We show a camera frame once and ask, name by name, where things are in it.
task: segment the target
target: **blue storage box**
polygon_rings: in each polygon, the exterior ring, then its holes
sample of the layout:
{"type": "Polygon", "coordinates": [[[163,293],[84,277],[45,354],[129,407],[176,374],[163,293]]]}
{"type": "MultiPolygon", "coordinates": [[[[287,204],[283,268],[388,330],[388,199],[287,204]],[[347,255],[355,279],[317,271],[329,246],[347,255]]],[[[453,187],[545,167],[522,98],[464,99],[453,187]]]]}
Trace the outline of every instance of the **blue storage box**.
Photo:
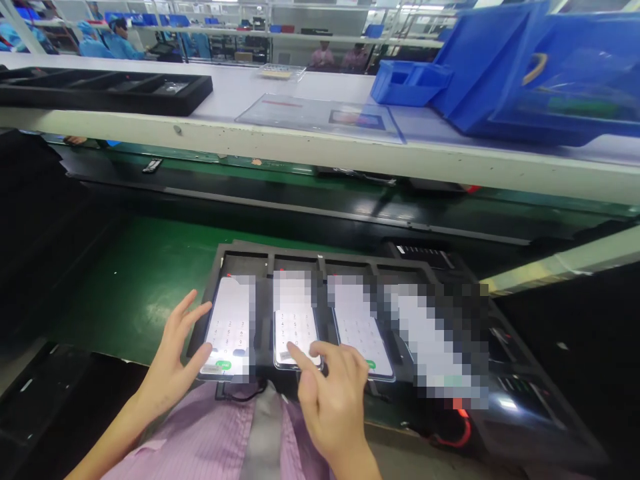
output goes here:
{"type": "Polygon", "coordinates": [[[461,11],[430,105],[462,133],[582,146],[640,137],[640,15],[547,15],[548,2],[461,11]]]}
{"type": "Polygon", "coordinates": [[[369,25],[365,30],[365,37],[367,38],[380,38],[382,32],[385,30],[384,25],[369,25]]]}
{"type": "Polygon", "coordinates": [[[116,18],[124,18],[125,14],[120,12],[105,12],[105,20],[107,23],[111,23],[111,20],[116,18]]]}
{"type": "Polygon", "coordinates": [[[169,24],[172,27],[188,27],[189,19],[186,15],[170,15],[169,24]]]}
{"type": "Polygon", "coordinates": [[[16,7],[15,9],[25,20],[40,20],[40,15],[32,8],[16,7]]]}
{"type": "Polygon", "coordinates": [[[432,63],[382,60],[371,96],[387,105],[424,107],[451,80],[451,70],[432,63]]]}

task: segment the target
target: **white shelf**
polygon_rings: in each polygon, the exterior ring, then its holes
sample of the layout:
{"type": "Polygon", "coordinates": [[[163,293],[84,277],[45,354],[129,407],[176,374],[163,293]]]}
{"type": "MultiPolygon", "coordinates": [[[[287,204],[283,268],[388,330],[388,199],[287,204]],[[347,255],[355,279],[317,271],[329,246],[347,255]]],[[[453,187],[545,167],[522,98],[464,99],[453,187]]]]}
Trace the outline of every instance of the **white shelf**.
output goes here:
{"type": "Polygon", "coordinates": [[[213,93],[190,117],[0,107],[0,127],[640,205],[640,139],[603,136],[581,148],[500,143],[464,137],[430,109],[410,107],[391,107],[406,145],[234,122],[266,92],[373,103],[374,78],[365,75],[307,72],[289,85],[254,78],[253,69],[203,64],[24,53],[0,53],[0,64],[210,75],[213,80],[213,93]]]}

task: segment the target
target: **small container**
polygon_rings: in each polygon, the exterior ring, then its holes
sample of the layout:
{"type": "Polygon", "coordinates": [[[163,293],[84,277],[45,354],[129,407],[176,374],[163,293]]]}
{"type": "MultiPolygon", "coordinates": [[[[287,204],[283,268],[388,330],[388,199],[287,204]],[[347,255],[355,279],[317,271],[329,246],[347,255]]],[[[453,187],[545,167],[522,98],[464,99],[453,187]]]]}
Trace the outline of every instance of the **small container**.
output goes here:
{"type": "Polygon", "coordinates": [[[380,38],[382,32],[385,30],[384,25],[369,25],[365,30],[365,37],[367,38],[380,38]]]}
{"type": "Polygon", "coordinates": [[[378,103],[424,107],[447,88],[452,72],[433,63],[382,60],[371,88],[378,103]]]}
{"type": "Polygon", "coordinates": [[[267,63],[266,65],[258,68],[256,76],[264,79],[299,82],[306,70],[306,67],[267,63]]]}

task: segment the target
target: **black cable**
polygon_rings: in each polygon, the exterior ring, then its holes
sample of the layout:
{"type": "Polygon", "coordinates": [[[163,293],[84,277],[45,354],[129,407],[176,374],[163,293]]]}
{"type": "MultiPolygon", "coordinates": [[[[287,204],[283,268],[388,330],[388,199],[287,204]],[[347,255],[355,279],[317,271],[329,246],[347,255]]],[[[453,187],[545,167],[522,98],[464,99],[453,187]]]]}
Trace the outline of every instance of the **black cable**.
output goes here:
{"type": "Polygon", "coordinates": [[[249,400],[255,398],[258,395],[260,395],[261,393],[263,393],[267,389],[267,381],[265,379],[259,379],[258,380],[258,385],[260,385],[258,390],[256,390],[253,394],[251,394],[250,396],[248,396],[246,398],[238,398],[238,397],[234,397],[233,395],[227,395],[225,393],[225,399],[226,400],[230,400],[230,401],[240,402],[240,403],[248,402],[249,400]]]}

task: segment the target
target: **phone keypad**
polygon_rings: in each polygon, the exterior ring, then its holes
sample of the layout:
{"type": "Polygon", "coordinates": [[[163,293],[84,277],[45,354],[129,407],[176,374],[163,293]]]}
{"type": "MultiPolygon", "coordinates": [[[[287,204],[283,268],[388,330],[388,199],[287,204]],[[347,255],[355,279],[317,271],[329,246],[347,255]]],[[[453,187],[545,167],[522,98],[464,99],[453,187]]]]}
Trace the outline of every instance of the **phone keypad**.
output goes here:
{"type": "MultiPolygon", "coordinates": [[[[287,342],[298,346],[302,352],[309,354],[311,343],[318,340],[313,310],[300,309],[296,312],[278,310],[274,315],[276,360],[278,363],[294,365],[290,358],[287,342]]],[[[320,358],[311,358],[315,365],[320,365],[320,358]]]]}

